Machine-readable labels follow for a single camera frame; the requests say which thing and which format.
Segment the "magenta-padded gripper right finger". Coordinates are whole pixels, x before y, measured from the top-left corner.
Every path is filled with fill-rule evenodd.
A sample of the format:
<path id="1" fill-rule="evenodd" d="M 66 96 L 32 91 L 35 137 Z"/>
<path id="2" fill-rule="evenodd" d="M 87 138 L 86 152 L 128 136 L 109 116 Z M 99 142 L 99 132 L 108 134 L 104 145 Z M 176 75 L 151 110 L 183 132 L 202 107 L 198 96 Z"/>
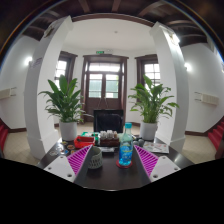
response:
<path id="1" fill-rule="evenodd" d="M 137 163 L 140 165 L 140 169 L 144 171 L 144 177 L 147 177 L 150 182 L 155 182 L 180 170 L 167 156 L 158 157 L 137 145 L 134 148 Z"/>

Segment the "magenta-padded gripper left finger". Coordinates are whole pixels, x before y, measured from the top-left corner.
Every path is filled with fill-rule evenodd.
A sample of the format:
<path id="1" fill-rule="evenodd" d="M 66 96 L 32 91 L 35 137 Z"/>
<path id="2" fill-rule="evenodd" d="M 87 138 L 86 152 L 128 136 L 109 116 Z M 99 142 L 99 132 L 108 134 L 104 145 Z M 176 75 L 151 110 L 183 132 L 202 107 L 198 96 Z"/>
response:
<path id="1" fill-rule="evenodd" d="M 79 185 L 85 178 L 92 155 L 93 146 L 89 145 L 69 156 L 60 155 L 44 170 Z"/>

